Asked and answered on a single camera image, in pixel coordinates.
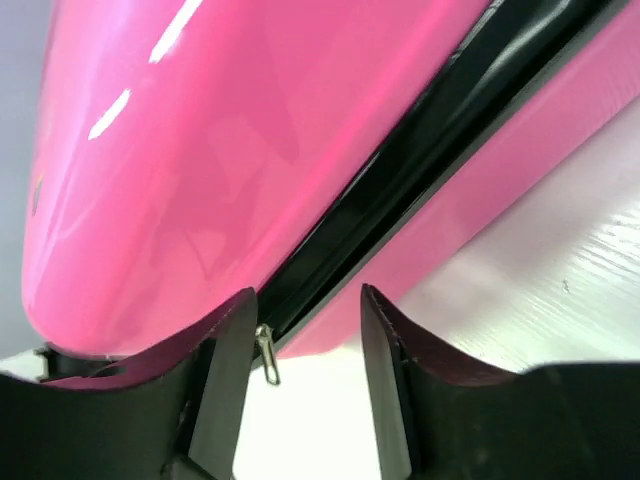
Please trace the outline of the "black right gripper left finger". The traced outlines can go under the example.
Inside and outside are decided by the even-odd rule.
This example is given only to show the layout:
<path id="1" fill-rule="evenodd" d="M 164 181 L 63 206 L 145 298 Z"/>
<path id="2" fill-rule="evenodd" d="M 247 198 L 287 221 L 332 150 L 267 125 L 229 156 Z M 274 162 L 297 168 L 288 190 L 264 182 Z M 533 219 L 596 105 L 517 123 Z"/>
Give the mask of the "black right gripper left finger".
<path id="1" fill-rule="evenodd" d="M 87 377 L 1 378 L 5 479 L 229 479 L 258 303 L 253 289 Z"/>

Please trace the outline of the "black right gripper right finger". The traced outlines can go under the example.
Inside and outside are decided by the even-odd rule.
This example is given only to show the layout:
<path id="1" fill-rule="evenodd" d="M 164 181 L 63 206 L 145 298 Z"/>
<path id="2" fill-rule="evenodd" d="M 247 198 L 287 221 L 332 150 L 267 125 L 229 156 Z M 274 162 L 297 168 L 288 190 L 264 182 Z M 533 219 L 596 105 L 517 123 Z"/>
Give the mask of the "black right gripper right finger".
<path id="1" fill-rule="evenodd" d="M 371 285 L 360 312 L 383 478 L 638 477 L 637 363 L 517 374 L 422 328 Z"/>

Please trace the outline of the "pink hard-shell suitcase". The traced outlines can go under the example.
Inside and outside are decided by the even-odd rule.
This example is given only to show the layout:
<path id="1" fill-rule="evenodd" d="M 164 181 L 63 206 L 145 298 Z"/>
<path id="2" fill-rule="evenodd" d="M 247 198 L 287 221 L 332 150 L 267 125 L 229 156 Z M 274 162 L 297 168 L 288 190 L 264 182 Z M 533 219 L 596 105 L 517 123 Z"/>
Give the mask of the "pink hard-shell suitcase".
<path id="1" fill-rule="evenodd" d="M 362 284 L 521 370 L 633 358 L 635 1 L 56 1 L 22 299 L 60 385 L 252 287 L 287 358 Z"/>

